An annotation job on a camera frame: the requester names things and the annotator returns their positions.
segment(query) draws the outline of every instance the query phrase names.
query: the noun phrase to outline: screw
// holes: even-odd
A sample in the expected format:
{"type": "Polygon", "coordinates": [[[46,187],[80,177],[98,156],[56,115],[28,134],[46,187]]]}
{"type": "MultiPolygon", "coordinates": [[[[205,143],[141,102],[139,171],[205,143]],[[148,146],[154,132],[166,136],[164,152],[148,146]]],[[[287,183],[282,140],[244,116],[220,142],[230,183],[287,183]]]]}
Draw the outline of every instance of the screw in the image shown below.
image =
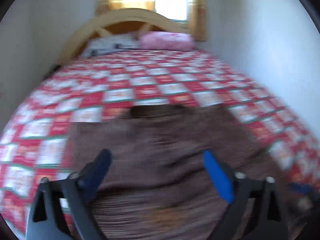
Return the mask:
{"type": "Polygon", "coordinates": [[[235,176],[238,179],[245,179],[246,175],[244,173],[241,172],[235,172],[235,176]]]}
{"type": "Polygon", "coordinates": [[[79,172],[73,172],[68,175],[68,179],[77,179],[79,177],[79,172]]]}
{"type": "Polygon", "coordinates": [[[266,177],[266,181],[269,183],[275,183],[276,180],[273,177],[266,177]]]}

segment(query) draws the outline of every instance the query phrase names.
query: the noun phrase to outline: brown blanket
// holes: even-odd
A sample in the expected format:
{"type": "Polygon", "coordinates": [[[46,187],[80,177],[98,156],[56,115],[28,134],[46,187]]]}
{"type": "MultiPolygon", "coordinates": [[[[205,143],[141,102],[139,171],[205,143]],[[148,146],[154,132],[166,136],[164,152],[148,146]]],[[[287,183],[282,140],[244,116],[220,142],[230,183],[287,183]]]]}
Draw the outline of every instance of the brown blanket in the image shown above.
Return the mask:
{"type": "Polygon", "coordinates": [[[205,149],[251,178],[274,176],[279,183],[281,177],[272,159],[259,154],[259,144],[221,105],[134,107],[106,123],[75,123],[69,143],[74,171],[103,148],[113,154],[91,203],[109,239],[206,239],[227,204],[204,170],[205,149]]]}

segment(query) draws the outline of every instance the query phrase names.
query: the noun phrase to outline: pink pillow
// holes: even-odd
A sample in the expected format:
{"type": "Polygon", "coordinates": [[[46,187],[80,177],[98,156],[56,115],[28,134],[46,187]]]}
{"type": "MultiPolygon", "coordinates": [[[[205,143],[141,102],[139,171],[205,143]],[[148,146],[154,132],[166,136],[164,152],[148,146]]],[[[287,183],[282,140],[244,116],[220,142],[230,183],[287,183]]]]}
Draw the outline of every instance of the pink pillow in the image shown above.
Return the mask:
{"type": "Polygon", "coordinates": [[[140,38],[141,49],[192,50],[193,38],[186,33],[149,32],[140,38]]]}

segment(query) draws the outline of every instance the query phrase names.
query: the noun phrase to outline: bed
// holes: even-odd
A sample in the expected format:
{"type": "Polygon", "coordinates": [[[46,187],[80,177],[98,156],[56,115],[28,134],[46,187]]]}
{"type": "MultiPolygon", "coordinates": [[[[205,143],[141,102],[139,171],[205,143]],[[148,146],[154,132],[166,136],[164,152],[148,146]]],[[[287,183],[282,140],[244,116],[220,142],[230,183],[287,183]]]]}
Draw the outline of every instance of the bed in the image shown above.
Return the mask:
{"type": "MultiPolygon", "coordinates": [[[[85,23],[67,41],[64,65],[23,101],[0,140],[0,211],[25,234],[29,205],[42,177],[70,173],[66,147],[72,122],[103,122],[135,105],[210,106],[222,102],[267,148],[289,182],[320,189],[318,143],[283,102],[254,80],[200,50],[125,50],[76,58],[88,39],[152,25],[183,33],[175,22],[143,9],[111,11],[85,23]]],[[[62,202],[66,218],[68,206],[62,202]]]]}

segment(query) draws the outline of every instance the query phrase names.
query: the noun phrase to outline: white pillow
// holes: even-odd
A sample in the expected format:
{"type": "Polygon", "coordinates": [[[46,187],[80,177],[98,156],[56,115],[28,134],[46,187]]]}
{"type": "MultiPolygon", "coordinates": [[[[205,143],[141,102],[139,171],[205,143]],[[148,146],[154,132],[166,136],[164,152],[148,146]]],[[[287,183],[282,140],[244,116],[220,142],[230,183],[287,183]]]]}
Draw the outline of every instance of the white pillow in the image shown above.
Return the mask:
{"type": "Polygon", "coordinates": [[[139,47],[139,42],[133,38],[132,33],[114,34],[89,41],[81,56],[90,57],[93,54],[108,54],[123,49],[139,49],[139,47]]]}

